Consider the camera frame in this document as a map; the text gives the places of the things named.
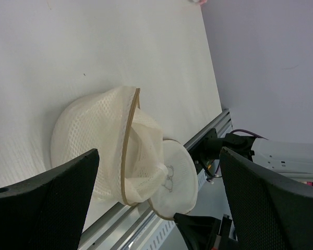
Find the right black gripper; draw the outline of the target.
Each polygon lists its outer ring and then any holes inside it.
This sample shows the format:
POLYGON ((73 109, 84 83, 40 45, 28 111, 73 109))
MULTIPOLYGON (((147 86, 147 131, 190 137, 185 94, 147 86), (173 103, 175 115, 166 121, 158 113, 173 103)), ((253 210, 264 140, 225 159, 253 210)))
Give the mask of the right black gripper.
POLYGON ((232 219, 209 216, 190 216, 176 213, 174 221, 188 249, 237 249, 237 241, 230 237, 232 219))

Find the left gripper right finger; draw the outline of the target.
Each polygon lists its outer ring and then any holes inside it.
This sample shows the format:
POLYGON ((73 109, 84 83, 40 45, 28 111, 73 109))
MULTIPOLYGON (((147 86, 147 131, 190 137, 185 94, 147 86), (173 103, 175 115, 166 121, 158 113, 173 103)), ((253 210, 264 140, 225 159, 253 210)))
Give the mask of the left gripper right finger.
POLYGON ((240 249, 313 249, 313 186, 226 147, 220 164, 240 249))

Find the round mesh laundry bag glasses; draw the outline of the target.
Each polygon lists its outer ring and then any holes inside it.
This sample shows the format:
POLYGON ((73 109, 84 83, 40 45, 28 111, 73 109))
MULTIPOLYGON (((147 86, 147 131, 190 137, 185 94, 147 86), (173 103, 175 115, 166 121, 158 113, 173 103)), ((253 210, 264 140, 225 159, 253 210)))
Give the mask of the round mesh laundry bag glasses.
POLYGON ((140 90, 120 86, 84 96, 58 118, 51 139, 54 167, 97 149, 93 198, 135 206, 148 202, 165 220, 187 214, 198 196, 194 161, 180 142, 140 109, 140 90))

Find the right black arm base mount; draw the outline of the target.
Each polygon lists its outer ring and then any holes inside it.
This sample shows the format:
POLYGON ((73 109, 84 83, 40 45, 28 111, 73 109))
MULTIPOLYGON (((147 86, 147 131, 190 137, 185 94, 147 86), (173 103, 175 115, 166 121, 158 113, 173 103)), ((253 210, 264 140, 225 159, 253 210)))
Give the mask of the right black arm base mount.
POLYGON ((218 138, 216 129, 212 128, 189 150, 196 170, 204 170, 208 181, 216 176, 214 162, 219 159, 221 148, 222 140, 218 138))

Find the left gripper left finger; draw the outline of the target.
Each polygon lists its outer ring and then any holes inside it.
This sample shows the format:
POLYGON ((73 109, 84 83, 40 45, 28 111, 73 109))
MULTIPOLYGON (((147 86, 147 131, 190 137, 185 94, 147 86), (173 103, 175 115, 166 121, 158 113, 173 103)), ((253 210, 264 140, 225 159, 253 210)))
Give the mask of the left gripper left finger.
POLYGON ((98 167, 92 149, 0 188, 0 249, 78 249, 98 167))

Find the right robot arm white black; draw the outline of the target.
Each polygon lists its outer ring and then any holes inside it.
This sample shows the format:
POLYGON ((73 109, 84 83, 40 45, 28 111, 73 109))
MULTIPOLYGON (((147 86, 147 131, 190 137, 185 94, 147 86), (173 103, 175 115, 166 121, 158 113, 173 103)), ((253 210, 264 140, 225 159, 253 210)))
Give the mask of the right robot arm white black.
POLYGON ((194 160, 218 160, 231 215, 175 215, 188 249, 313 249, 313 144, 228 133, 194 160))

